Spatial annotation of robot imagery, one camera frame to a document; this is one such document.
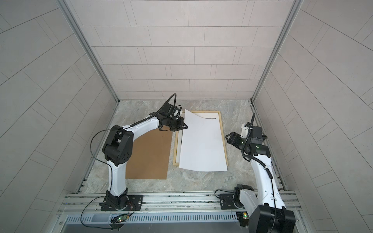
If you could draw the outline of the landscape photo print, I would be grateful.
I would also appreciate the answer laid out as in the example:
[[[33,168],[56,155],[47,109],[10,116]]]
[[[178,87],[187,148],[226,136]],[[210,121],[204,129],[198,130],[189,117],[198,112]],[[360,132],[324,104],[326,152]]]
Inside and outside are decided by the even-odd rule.
[[[225,143],[218,112],[185,111],[179,168],[199,172],[227,171]]]

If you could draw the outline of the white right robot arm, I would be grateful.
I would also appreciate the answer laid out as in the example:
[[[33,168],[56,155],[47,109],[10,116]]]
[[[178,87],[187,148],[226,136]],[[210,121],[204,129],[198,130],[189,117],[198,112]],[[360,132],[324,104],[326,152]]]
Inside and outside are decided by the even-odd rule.
[[[236,209],[240,226],[248,227],[251,233],[293,232],[296,217],[278,192],[262,128],[248,122],[242,125],[241,134],[232,132],[225,138],[252,165],[257,188],[238,184],[233,191],[216,190],[214,195],[219,198],[221,209]]]

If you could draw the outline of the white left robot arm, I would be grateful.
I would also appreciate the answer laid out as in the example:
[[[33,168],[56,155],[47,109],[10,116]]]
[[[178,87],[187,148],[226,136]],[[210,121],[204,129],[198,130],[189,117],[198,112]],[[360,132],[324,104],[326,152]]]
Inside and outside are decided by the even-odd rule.
[[[131,203],[128,197],[125,178],[126,165],[131,158],[134,141],[150,131],[161,130],[164,126],[172,132],[187,129],[181,113],[182,106],[164,103],[158,111],[150,113],[138,122],[127,126],[115,125],[109,130],[102,152],[110,168],[110,187],[103,202],[99,204],[101,211],[137,209],[137,205]]]

